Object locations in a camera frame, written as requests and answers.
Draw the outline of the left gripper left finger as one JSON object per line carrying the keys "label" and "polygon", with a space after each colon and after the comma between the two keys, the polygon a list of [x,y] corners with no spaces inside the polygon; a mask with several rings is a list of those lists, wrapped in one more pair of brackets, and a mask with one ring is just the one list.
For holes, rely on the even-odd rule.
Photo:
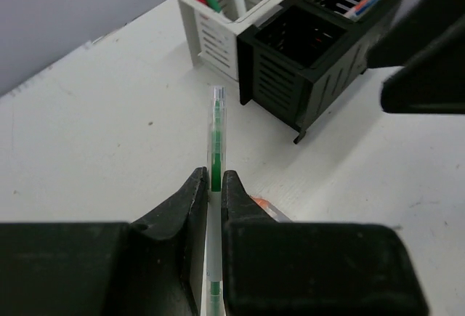
{"label": "left gripper left finger", "polygon": [[1,225],[3,315],[199,315],[208,177],[132,223]]}

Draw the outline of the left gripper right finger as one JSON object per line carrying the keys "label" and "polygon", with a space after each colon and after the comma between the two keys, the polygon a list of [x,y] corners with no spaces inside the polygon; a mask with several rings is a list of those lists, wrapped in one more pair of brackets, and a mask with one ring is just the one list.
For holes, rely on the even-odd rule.
{"label": "left gripper right finger", "polygon": [[222,188],[228,315],[428,315],[408,251],[380,224],[279,222],[235,171]]}

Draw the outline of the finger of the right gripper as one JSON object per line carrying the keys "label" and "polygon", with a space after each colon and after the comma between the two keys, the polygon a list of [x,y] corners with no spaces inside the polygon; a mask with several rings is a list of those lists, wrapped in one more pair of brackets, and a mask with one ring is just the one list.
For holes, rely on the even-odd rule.
{"label": "finger of the right gripper", "polygon": [[464,114],[464,18],[418,52],[382,86],[386,113]]}
{"label": "finger of the right gripper", "polygon": [[464,0],[419,0],[368,52],[369,68],[406,64],[464,16]]}

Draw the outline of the orange stubby highlighter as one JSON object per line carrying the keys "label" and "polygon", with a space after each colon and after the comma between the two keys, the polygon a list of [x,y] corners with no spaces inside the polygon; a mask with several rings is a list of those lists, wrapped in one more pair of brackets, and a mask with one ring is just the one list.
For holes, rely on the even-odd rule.
{"label": "orange stubby highlighter", "polygon": [[279,210],[268,200],[254,196],[252,196],[251,199],[254,200],[255,203],[276,222],[291,222],[291,219],[288,216],[286,216],[281,210]]}

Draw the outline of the green capped marker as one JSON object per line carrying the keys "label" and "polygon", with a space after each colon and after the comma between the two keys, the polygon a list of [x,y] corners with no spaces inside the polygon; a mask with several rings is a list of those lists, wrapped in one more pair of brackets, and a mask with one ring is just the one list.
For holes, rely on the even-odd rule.
{"label": "green capped marker", "polygon": [[206,3],[215,12],[222,14],[222,8],[220,7],[219,2],[217,0],[206,0]]}

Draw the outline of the orange slim highlighter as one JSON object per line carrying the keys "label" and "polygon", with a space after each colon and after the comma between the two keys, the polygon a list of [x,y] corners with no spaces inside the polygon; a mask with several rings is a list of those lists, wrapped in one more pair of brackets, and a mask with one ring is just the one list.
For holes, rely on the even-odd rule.
{"label": "orange slim highlighter", "polygon": [[344,16],[348,19],[355,20],[362,16],[362,14],[372,7],[379,0],[362,0],[353,8],[349,9]]}

